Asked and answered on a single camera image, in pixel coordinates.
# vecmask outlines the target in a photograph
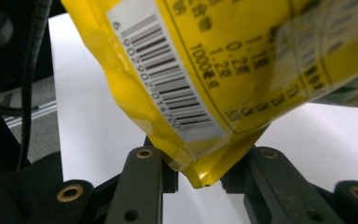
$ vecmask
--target yellow bag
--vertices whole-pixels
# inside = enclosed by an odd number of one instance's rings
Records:
[[[62,2],[119,106],[194,188],[358,76],[358,0]]]

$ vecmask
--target black metal bracket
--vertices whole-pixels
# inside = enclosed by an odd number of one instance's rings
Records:
[[[47,219],[49,223],[162,223],[163,193],[176,192],[177,182],[177,172],[164,163],[160,150],[138,147],[130,152],[121,175],[96,189],[83,187],[87,194],[84,198],[80,194],[77,203],[58,202],[60,192],[65,196],[68,185],[74,183],[65,182],[55,189],[31,223],[48,223]],[[226,173],[222,185],[227,193],[244,194],[252,224],[358,224],[357,181],[340,182],[334,193],[328,192],[310,184],[273,148],[251,149]]]
[[[334,193],[310,184],[278,150],[251,149],[223,178],[227,193],[243,193],[253,224],[358,223],[358,182]]]

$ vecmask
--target snack bag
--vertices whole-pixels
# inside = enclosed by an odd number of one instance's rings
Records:
[[[118,105],[194,188],[358,76],[358,0],[62,2]]]

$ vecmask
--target barcode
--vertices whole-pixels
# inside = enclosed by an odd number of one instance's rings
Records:
[[[182,139],[194,141],[224,134],[190,82],[156,14],[116,30],[116,34],[159,112]],[[212,132],[195,134],[196,130]]]

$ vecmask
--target white surface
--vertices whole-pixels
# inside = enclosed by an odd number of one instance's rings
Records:
[[[127,153],[145,135],[114,103],[104,74],[67,15],[50,19],[63,175],[99,185],[121,172]],[[303,105],[276,120],[257,142],[282,151],[305,176],[326,189],[358,180],[358,108]],[[164,195],[164,223],[248,223],[242,196],[220,183]]]

